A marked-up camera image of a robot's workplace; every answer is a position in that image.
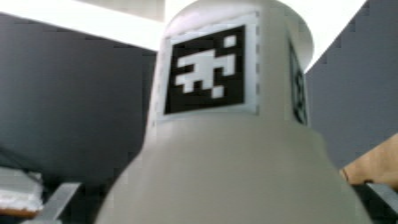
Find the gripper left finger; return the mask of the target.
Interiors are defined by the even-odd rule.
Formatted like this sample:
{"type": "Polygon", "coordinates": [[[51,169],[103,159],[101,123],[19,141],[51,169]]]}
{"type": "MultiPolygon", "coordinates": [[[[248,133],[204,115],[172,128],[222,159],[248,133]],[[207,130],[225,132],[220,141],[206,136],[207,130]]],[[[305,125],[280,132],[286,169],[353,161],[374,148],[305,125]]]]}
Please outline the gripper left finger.
{"type": "Polygon", "coordinates": [[[62,224],[60,215],[79,188],[78,182],[62,183],[35,217],[19,224],[62,224]]]}

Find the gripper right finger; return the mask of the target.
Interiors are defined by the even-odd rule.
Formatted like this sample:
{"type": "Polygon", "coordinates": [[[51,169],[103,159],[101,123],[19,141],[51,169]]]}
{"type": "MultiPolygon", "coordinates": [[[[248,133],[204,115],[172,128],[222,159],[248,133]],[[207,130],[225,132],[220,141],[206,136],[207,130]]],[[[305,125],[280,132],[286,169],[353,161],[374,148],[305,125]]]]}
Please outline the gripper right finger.
{"type": "Polygon", "coordinates": [[[398,224],[398,192],[385,184],[367,183],[367,188],[371,189],[376,197],[380,198],[392,212],[394,224],[398,224]]]}

